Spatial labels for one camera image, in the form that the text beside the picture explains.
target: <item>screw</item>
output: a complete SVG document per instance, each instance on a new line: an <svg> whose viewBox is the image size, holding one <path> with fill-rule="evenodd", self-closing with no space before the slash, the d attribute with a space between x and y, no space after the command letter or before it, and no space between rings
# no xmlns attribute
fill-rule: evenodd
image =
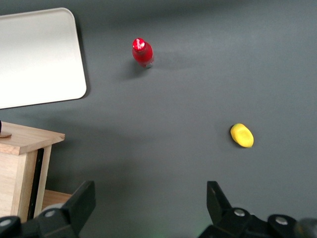
<svg viewBox="0 0 317 238"><path fill-rule="evenodd" d="M288 224L287 220L284 217L276 217L275 221L284 226Z"/></svg>
<svg viewBox="0 0 317 238"><path fill-rule="evenodd" d="M245 212L241 209L234 210L234 214L236 214L238 217L244 217L246 215Z"/></svg>
<svg viewBox="0 0 317 238"><path fill-rule="evenodd" d="M11 223L11 219L6 219L2 222L0 222L0 227L5 227Z"/></svg>
<svg viewBox="0 0 317 238"><path fill-rule="evenodd" d="M51 216L53 216L54 214L55 214L55 211L52 210L52 211L49 211L49 212L45 213L44 216L45 216L45 217L51 217Z"/></svg>

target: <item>wooden cabinet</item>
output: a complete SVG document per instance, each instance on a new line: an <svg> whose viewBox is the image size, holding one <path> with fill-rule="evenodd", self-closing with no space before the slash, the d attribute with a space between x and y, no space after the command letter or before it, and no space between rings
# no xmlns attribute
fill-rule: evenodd
<svg viewBox="0 0 317 238"><path fill-rule="evenodd" d="M0 138L0 217L25 222L42 210L52 145L65 134L2 122Z"/></svg>

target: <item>wooden shelf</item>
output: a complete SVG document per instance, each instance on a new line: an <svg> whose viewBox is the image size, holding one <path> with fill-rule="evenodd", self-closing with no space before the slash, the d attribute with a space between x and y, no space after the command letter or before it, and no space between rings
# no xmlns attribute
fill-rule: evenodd
<svg viewBox="0 0 317 238"><path fill-rule="evenodd" d="M70 197L71 197L71 194L45 190L42 210L54 204L65 203Z"/></svg>

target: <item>yellow sponge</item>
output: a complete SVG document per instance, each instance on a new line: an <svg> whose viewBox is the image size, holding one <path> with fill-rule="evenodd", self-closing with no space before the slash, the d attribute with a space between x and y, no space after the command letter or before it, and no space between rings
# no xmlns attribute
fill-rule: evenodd
<svg viewBox="0 0 317 238"><path fill-rule="evenodd" d="M232 139L242 147L250 148L253 146L254 138L250 130L243 124L235 124L230 130Z"/></svg>

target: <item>white board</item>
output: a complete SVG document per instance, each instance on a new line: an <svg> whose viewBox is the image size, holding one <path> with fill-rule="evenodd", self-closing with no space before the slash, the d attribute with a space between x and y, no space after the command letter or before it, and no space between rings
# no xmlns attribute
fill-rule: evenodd
<svg viewBox="0 0 317 238"><path fill-rule="evenodd" d="M86 80L66 8L0 16L0 109L78 99Z"/></svg>

